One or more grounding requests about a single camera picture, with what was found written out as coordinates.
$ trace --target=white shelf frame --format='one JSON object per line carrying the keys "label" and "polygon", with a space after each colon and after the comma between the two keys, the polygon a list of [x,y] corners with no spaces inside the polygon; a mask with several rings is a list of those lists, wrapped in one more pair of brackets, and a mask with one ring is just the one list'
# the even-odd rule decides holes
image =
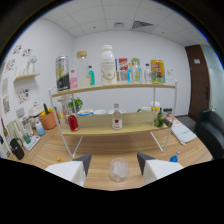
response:
{"label": "white shelf frame", "polygon": [[[176,102],[177,102],[177,80],[175,79],[174,81],[175,81],[175,87],[174,87],[174,89],[175,89],[175,94],[174,94],[174,106],[173,106],[173,112],[172,112],[172,121],[174,120],[174,114],[175,114],[175,111],[176,111]],[[74,153],[72,154],[72,153],[71,153],[71,150],[69,149],[69,147],[68,147],[68,145],[67,145],[67,143],[66,143],[66,140],[65,140],[65,138],[64,138],[64,135],[63,135],[63,133],[62,133],[62,130],[61,130],[61,127],[60,127],[60,124],[59,124],[59,122],[58,122],[58,118],[57,118],[57,115],[56,115],[56,111],[55,111],[55,109],[54,109],[54,105],[53,105],[53,99],[52,99],[52,92],[51,92],[51,91],[52,91],[53,89],[56,89],[56,88],[57,88],[57,87],[53,87],[53,88],[50,88],[50,89],[49,89],[49,96],[50,96],[51,106],[52,106],[52,109],[53,109],[53,114],[54,114],[54,117],[55,117],[55,120],[56,120],[56,124],[57,124],[58,130],[59,130],[59,132],[60,132],[61,138],[62,138],[62,140],[63,140],[63,142],[64,142],[65,147],[66,147],[66,150],[68,151],[69,155],[70,155],[72,158],[75,158],[75,154],[76,154],[76,152],[77,152],[77,150],[78,150],[78,148],[79,148],[79,146],[80,146],[80,144],[81,144],[81,142],[82,142],[83,136],[80,137],[79,142],[78,142],[78,144],[77,144],[77,146],[76,146],[76,148],[75,148],[75,151],[74,151]],[[155,86],[155,87],[151,86],[151,87],[149,87],[149,88],[153,88],[153,111],[155,111],[156,88],[158,88],[158,87],[157,87],[157,86]],[[67,92],[66,94],[71,94],[71,95],[72,95],[72,101],[73,101],[73,105],[74,105],[75,114],[77,114],[76,107],[75,107],[75,100],[74,100],[74,94],[75,94],[75,93],[74,93],[74,92],[73,92],[73,93],[69,93],[69,92]],[[168,132],[168,135],[167,135],[166,143],[165,143],[165,146],[164,146],[163,148],[162,148],[162,146],[160,145],[160,143],[158,142],[158,140],[156,139],[156,137],[154,136],[154,134],[153,134],[152,132],[150,132],[151,135],[152,135],[152,137],[154,138],[155,142],[157,143],[157,145],[158,145],[158,147],[159,147],[159,149],[160,149],[161,152],[164,152],[165,149],[166,149],[166,147],[167,147],[167,144],[168,144],[168,141],[169,141],[169,138],[170,138],[170,134],[171,134],[171,130],[172,130],[172,126],[169,128],[169,132]]]}

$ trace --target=ceiling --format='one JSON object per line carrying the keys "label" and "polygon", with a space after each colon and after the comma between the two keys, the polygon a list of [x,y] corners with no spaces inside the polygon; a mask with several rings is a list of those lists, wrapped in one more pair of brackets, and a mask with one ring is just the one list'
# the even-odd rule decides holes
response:
{"label": "ceiling", "polygon": [[[151,0],[75,0],[60,5],[41,18],[59,25],[74,38],[106,31],[132,31],[161,36],[184,47],[209,45],[184,17]],[[152,25],[133,30],[135,21]],[[114,27],[114,23],[123,23],[124,26]]]}

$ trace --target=potted plant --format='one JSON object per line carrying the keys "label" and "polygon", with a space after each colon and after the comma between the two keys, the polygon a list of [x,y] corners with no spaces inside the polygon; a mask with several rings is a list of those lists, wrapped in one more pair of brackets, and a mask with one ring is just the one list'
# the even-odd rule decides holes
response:
{"label": "potted plant", "polygon": [[[77,97],[76,99],[74,99],[74,101],[75,101],[76,111],[78,113],[80,111],[80,109],[82,108],[82,106],[83,106],[83,102],[82,102],[81,99],[79,99],[79,97]],[[72,98],[71,98],[71,102],[68,102],[68,107],[69,108],[72,108],[72,112],[75,113]]]}

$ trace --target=green plant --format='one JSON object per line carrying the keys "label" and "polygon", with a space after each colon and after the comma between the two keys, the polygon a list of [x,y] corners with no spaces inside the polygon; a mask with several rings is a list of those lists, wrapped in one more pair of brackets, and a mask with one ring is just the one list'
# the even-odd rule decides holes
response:
{"label": "green plant", "polygon": [[[79,97],[77,97],[77,99],[74,99],[74,101],[75,101],[75,107],[80,110],[83,106],[82,100],[79,99]],[[74,109],[72,98],[71,98],[71,102],[68,102],[68,107]]]}

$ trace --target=chair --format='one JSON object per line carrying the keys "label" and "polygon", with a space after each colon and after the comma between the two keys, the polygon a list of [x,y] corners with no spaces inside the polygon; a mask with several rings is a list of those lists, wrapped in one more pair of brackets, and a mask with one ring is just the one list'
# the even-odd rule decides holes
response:
{"label": "chair", "polygon": [[224,119],[211,110],[200,110],[195,134],[207,147],[213,159],[224,157]]}

